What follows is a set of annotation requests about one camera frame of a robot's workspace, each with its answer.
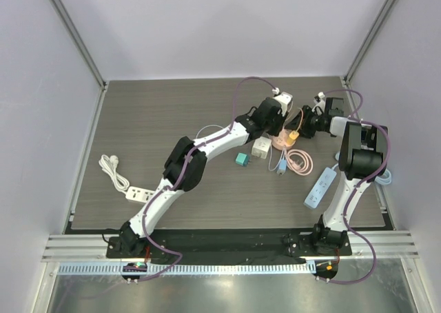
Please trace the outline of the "orange charger plug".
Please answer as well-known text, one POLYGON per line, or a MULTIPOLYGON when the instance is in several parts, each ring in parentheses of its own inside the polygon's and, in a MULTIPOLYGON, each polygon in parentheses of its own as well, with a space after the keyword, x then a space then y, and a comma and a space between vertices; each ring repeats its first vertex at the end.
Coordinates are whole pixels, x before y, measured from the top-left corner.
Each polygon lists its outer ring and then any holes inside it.
POLYGON ((299 133, 295 130, 289 133, 289 136, 287 137, 287 143, 289 145, 293 144, 297 138, 299 137, 299 133))

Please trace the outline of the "pink round power socket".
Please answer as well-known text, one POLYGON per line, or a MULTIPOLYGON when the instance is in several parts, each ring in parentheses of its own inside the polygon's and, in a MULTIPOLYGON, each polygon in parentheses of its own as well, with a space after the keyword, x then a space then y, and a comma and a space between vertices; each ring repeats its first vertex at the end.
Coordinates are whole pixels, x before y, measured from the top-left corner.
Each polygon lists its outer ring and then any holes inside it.
POLYGON ((283 148, 285 148, 286 150, 290 150, 294 146, 295 142, 297 141, 296 140, 291 145, 289 145, 287 143, 287 137, 289 136, 290 132, 292 132, 292 131, 284 129, 280 132, 280 134, 277 137, 272 137, 271 138, 272 146, 274 148, 276 148, 277 150, 282 150, 283 148))

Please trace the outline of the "white cube socket adapter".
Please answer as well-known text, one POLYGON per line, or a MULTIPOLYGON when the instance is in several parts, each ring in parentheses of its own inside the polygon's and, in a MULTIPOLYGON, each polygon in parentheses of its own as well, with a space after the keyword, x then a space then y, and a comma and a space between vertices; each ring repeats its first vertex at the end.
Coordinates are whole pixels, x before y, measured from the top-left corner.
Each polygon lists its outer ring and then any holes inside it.
POLYGON ((253 157, 266 159, 270 148, 271 139, 267 137, 260 137, 254 141, 251 154, 253 157))

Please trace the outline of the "blue USB charger plug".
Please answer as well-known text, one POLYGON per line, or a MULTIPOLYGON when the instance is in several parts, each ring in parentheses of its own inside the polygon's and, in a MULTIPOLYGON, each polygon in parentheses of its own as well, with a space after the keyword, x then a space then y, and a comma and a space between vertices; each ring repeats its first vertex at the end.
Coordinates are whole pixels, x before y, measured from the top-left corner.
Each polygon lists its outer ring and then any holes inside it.
POLYGON ((286 169, 287 169, 287 161, 286 159, 281 159, 278 163, 276 173, 278 175, 283 175, 286 172, 286 169))

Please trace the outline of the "teal plug adapter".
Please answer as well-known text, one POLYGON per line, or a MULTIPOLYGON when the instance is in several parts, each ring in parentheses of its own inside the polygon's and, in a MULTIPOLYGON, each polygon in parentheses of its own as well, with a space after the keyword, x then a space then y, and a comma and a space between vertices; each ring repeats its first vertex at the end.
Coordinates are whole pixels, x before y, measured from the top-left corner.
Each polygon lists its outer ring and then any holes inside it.
POLYGON ((235 164, 242 167, 247 167, 251 162, 251 157, 243 152, 239 152, 235 158, 235 164))

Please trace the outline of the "light blue power strip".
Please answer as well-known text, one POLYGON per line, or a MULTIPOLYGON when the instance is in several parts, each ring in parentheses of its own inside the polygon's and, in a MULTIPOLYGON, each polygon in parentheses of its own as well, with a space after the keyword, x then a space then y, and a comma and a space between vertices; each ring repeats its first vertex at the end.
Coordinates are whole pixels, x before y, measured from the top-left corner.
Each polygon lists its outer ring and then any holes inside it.
POLYGON ((304 200, 304 205, 309 209, 317 208, 335 178, 336 171, 325 168, 304 200))

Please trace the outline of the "white USB power strip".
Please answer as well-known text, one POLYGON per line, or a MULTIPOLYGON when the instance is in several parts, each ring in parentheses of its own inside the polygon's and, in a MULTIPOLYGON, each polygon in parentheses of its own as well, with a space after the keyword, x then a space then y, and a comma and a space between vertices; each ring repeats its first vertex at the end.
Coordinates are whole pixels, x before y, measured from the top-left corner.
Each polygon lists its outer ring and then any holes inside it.
POLYGON ((125 193, 125 198, 129 202, 146 204, 154 194, 153 190, 130 186, 125 193))

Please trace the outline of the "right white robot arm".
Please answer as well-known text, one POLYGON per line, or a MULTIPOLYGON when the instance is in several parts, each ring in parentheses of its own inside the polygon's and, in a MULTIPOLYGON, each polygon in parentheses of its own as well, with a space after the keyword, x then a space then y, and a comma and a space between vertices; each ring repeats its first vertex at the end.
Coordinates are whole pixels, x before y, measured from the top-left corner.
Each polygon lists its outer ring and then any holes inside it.
POLYGON ((312 233, 302 239, 307 250, 322 256, 349 253, 350 218, 364 191, 384 174, 390 156, 388 127, 347 118, 343 106, 342 98, 320 93, 315 97, 315 106, 303 106, 303 115, 296 116, 288 125, 292 129, 299 124, 301 137, 312 138, 316 132, 327 132, 342 139, 337 190, 312 233))

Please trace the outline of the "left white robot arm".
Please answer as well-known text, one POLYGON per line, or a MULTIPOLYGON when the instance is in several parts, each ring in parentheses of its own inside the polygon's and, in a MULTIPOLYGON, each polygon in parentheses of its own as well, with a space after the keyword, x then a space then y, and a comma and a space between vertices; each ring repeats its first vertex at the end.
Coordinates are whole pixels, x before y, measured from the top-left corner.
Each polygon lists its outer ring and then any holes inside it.
POLYGON ((180 138, 165 162, 157 189, 147 196, 141 210, 121 226, 116 244, 119 252, 133 258, 141 256, 161 217, 177 198, 200 183, 205 166, 213 158, 264 134, 278 135, 291 100, 292 96, 285 92, 267 97, 257 108, 237 116, 226 128, 199 139, 180 138))

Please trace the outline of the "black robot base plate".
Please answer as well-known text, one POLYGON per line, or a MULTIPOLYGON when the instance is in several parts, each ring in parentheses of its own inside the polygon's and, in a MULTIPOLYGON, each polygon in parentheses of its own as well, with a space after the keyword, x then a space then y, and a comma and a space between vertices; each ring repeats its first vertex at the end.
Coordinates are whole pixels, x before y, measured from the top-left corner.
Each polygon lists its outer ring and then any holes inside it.
POLYGON ((291 265, 307 258, 351 256, 347 232, 312 228, 156 230, 149 238, 120 231, 107 242, 109 259, 145 259, 169 265, 291 265))

